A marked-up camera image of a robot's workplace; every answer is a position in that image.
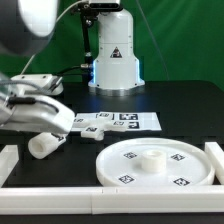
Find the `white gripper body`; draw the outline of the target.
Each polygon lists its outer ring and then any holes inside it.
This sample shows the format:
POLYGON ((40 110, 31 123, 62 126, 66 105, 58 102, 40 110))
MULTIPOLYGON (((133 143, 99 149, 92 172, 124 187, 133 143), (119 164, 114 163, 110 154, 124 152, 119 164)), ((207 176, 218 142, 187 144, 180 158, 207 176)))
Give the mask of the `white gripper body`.
POLYGON ((48 96, 0 98, 0 130, 68 134, 74 112, 48 96))

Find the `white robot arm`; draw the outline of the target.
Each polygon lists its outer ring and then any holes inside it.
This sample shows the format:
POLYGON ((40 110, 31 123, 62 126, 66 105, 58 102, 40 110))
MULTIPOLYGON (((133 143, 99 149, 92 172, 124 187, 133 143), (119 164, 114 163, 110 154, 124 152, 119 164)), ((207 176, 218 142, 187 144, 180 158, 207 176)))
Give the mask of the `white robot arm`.
MULTIPOLYGON (((0 54, 33 56, 53 37, 60 0, 0 0, 0 54)), ((92 90, 131 91, 144 84, 133 52, 133 21, 120 0, 81 0, 97 12, 99 53, 92 90)), ((35 83, 0 73, 0 130, 67 134, 74 112, 35 83)))

